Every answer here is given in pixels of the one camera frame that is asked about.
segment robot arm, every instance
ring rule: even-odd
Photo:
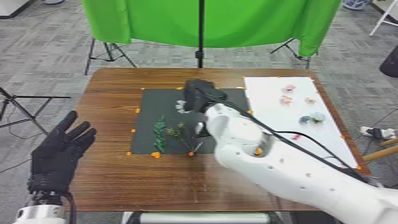
[[[206,109],[215,159],[280,198],[323,210],[346,224],[392,224],[398,191],[376,188],[263,133],[224,104]]]

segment green screen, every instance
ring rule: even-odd
[[[131,38],[197,47],[199,0],[83,0],[94,38]],[[204,46],[227,48],[300,40],[300,56],[319,48],[339,0],[206,0]]]

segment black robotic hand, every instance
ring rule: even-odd
[[[78,159],[96,140],[96,129],[87,121],[65,132],[76,118],[76,111],[71,111],[32,152],[30,193],[69,191]]]
[[[215,103],[213,99],[225,100],[227,94],[215,89],[211,82],[193,79],[184,83],[183,97],[184,110],[204,113],[206,107]]]

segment black cable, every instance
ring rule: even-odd
[[[307,136],[303,133],[300,133],[296,131],[277,131],[277,133],[279,134],[296,134],[296,135],[303,136],[316,143],[316,145],[323,148],[327,153],[332,155],[332,157],[337,159],[337,161],[341,162],[344,167],[350,169],[348,164],[344,163],[344,161],[339,159],[337,155],[332,153],[332,151],[327,149],[327,147],[321,145],[321,143],[314,140],[314,138],[311,136]]]
[[[32,159],[23,160],[14,166],[10,166],[7,169],[0,171],[0,174],[5,173],[9,170],[12,170],[16,167],[19,167]]]
[[[69,192],[60,193],[60,196],[67,199],[69,202],[69,224],[76,224],[76,204],[74,204],[74,199],[73,199],[73,195]]]
[[[222,103],[225,106],[229,106],[238,112],[240,114],[252,120],[252,122],[264,128],[264,130],[272,133],[272,135],[279,138],[279,140],[293,147],[296,148],[321,163],[325,163],[341,173],[343,170],[341,168],[312,153],[309,152],[284,137],[282,135],[279,135],[277,131],[263,124],[263,122],[254,118],[254,116],[247,113],[245,110],[241,110],[241,108],[234,105],[232,102],[225,101],[225,100],[220,100],[216,98],[213,98],[206,92],[195,88],[200,92],[200,94],[208,97],[208,99],[211,99],[215,102]],[[327,149],[327,147],[319,144],[319,142],[314,140],[314,143],[319,145],[319,147],[327,150],[327,152],[330,152],[330,150]],[[351,174],[355,175],[357,179],[362,181],[362,182],[367,182],[362,175],[357,173],[357,171],[351,169],[351,167],[348,165],[346,166],[346,169],[348,171],[351,172]]]

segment wooden table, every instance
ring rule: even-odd
[[[186,79],[206,79],[216,87],[243,86],[243,76],[311,76],[351,153],[369,170],[309,70],[287,69],[101,69],[92,76],[78,113],[97,129],[73,182],[78,211],[300,211],[309,206],[279,199],[215,162],[213,155],[126,155],[131,144],[142,88],[183,87]]]

